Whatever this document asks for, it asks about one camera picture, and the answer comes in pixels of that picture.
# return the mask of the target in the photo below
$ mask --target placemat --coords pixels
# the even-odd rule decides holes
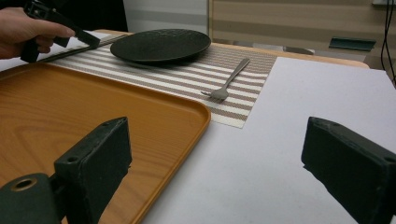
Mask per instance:
[[[53,64],[100,77],[163,91],[199,101],[209,107],[212,120],[243,128],[276,60],[275,55],[211,45],[197,57],[183,62],[142,65],[122,61],[110,46],[53,61]],[[220,104],[201,94],[221,87],[239,62],[250,63],[228,88]]]

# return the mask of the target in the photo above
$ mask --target orange tray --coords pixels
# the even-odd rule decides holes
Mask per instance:
[[[35,63],[0,73],[0,187],[53,163],[100,123],[127,117],[133,162],[100,223],[138,223],[199,141],[205,105]]]

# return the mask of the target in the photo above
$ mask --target white table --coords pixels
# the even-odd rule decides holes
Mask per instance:
[[[278,58],[245,127],[211,122],[143,223],[356,223],[303,168],[307,120],[396,152],[395,112],[383,71]]]

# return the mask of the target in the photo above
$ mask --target black plate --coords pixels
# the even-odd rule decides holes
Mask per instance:
[[[163,29],[128,35],[114,42],[110,51],[133,63],[162,63],[194,56],[210,44],[209,36],[197,31]]]

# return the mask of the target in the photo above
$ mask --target silver fork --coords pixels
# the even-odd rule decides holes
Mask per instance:
[[[228,97],[228,92],[227,92],[227,87],[230,85],[230,83],[233,81],[233,79],[236,77],[236,75],[238,75],[242,69],[244,69],[244,67],[246,67],[246,65],[248,65],[248,63],[250,62],[249,58],[245,58],[241,61],[241,63],[238,64],[238,66],[236,66],[235,70],[233,70],[233,73],[231,74],[231,76],[227,79],[227,81],[224,83],[224,85],[215,91],[212,92],[205,92],[205,91],[201,91],[201,93],[203,95],[207,95],[210,96],[211,98],[215,99],[215,100],[219,100],[219,101],[223,101]]]

